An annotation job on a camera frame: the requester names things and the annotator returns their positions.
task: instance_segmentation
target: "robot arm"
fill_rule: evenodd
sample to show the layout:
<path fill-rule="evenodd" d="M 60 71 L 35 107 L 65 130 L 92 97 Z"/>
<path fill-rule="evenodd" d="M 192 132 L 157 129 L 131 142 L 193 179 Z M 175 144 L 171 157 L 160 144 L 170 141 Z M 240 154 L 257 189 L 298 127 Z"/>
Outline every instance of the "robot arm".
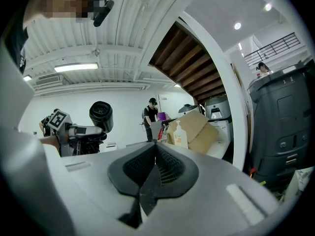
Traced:
<path fill-rule="evenodd" d="M 55 131 L 60 144 L 61 157 L 99 152 L 99 145 L 113 128 L 113 110 L 105 102 L 96 102 L 90 108 L 95 126 L 73 124 L 69 114 L 58 110 L 48 126 Z"/>

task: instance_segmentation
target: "recessed light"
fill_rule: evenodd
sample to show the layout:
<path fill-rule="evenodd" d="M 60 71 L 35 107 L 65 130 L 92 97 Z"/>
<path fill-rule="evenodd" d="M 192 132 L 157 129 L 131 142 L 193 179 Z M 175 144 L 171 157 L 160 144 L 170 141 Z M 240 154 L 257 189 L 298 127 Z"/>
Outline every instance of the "recessed light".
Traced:
<path fill-rule="evenodd" d="M 241 28 L 241 26 L 242 26 L 241 23 L 238 22 L 234 25 L 234 29 L 238 30 Z"/>
<path fill-rule="evenodd" d="M 27 76 L 25 76 L 24 78 L 23 78 L 23 80 L 25 80 L 25 81 L 30 81 L 32 78 L 31 78 L 31 76 L 30 75 L 27 75 Z"/>
<path fill-rule="evenodd" d="M 266 11 L 269 11 L 271 9 L 272 9 L 272 5 L 271 4 L 268 3 L 268 4 L 265 5 L 265 10 Z"/>
<path fill-rule="evenodd" d="M 58 73 L 74 71 L 74 70 L 86 70 L 86 69 L 98 69 L 98 64 L 97 63 L 75 63 L 75 64 L 55 66 L 55 71 Z"/>

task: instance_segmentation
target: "plastic bottle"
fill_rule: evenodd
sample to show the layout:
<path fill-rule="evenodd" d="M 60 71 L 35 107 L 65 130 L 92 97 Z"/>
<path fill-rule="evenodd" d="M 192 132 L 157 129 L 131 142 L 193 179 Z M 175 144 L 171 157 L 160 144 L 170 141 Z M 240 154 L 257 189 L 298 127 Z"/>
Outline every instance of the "plastic bottle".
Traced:
<path fill-rule="evenodd" d="M 180 146 L 183 148 L 188 148 L 188 142 L 187 142 L 187 133 L 185 130 L 182 129 L 182 127 L 179 125 L 181 122 L 180 120 L 177 120 L 177 128 L 174 132 L 174 141 L 176 146 Z"/>

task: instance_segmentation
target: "wooden ceiling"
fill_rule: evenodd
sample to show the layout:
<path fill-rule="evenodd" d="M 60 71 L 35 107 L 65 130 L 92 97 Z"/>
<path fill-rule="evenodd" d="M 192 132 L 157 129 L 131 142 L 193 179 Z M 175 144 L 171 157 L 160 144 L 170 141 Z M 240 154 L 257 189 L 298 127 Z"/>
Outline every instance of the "wooden ceiling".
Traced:
<path fill-rule="evenodd" d="M 199 104 L 225 95 L 222 80 L 210 55 L 177 22 L 162 40 L 150 64 L 179 84 Z"/>

